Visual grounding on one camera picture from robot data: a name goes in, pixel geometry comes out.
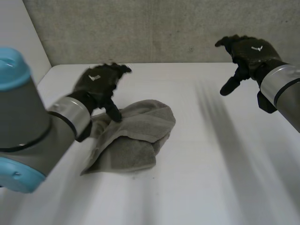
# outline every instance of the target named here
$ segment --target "white logo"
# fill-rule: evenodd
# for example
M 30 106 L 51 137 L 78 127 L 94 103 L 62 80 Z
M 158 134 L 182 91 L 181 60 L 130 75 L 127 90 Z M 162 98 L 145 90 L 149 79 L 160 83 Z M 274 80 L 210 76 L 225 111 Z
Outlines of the white logo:
M 251 47 L 251 48 L 254 50 L 257 50 L 257 51 L 261 51 L 263 49 L 263 46 L 261 46 L 260 48 L 254 48 L 254 47 Z
M 89 78 L 90 78 L 92 81 L 95 81 L 95 80 L 98 80 L 98 79 L 101 78 L 101 77 L 100 77 L 100 75 L 97 75 L 97 76 L 94 76 L 94 77 L 89 75 Z

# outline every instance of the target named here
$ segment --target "black glove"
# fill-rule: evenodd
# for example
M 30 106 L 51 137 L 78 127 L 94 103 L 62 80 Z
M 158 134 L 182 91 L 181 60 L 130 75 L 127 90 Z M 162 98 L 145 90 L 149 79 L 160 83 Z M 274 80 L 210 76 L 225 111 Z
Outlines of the black glove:
M 224 46 L 231 55 L 233 63 L 238 64 L 234 76 L 229 78 L 220 91 L 223 96 L 229 95 L 242 80 L 249 78 L 257 81 L 260 87 L 264 77 L 271 70 L 287 64 L 281 60 L 273 46 L 263 39 L 234 35 L 217 41 L 215 47 L 219 46 Z M 257 99 L 259 107 L 264 111 L 268 113 L 276 111 L 273 104 L 260 91 Z
M 73 98 L 81 96 L 81 100 L 79 100 L 88 105 L 87 108 L 90 113 L 96 108 L 105 108 L 106 113 L 112 120 L 121 121 L 121 113 L 111 97 L 113 96 L 113 90 L 117 88 L 119 79 L 124 73 L 130 72 L 130 68 L 116 63 L 89 68 L 79 78 L 74 87 L 74 92 L 70 96 Z

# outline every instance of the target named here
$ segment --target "white tabletop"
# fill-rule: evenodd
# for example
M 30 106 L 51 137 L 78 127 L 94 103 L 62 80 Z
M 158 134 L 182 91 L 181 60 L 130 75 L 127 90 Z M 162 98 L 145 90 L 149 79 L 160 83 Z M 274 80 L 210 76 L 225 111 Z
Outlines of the white tabletop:
M 49 107 L 89 65 L 53 67 L 38 90 Z M 79 176 L 91 139 L 74 143 L 33 194 L 1 190 L 8 225 L 298 225 L 300 134 L 257 105 L 258 86 L 219 90 L 229 63 L 130 64 L 113 100 L 156 99 L 177 120 L 157 165 Z

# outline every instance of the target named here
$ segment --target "towel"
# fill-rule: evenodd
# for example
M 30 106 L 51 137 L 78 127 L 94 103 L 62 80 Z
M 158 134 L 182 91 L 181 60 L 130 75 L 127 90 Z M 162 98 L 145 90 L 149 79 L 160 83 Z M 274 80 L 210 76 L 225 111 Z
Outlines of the towel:
M 90 137 L 96 138 L 97 144 L 82 174 L 130 172 L 155 166 L 155 156 L 175 126 L 172 110 L 159 101 L 144 100 L 120 112 L 120 123 L 105 113 L 92 117 Z

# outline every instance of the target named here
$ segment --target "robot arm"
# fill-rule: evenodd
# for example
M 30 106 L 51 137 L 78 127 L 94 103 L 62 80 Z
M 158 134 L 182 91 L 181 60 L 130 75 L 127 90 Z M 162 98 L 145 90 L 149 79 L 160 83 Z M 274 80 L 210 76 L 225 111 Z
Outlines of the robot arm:
M 0 186 L 31 193 L 46 179 L 70 145 L 90 135 L 90 115 L 105 108 L 121 114 L 111 97 L 124 73 L 117 64 L 87 69 L 74 88 L 48 111 L 19 52 L 0 49 Z
M 260 88 L 259 107 L 268 113 L 278 110 L 300 132 L 300 70 L 283 62 L 273 46 L 262 39 L 234 35 L 222 38 L 215 46 L 224 46 L 238 64 L 221 95 L 230 94 L 242 80 L 252 78 Z

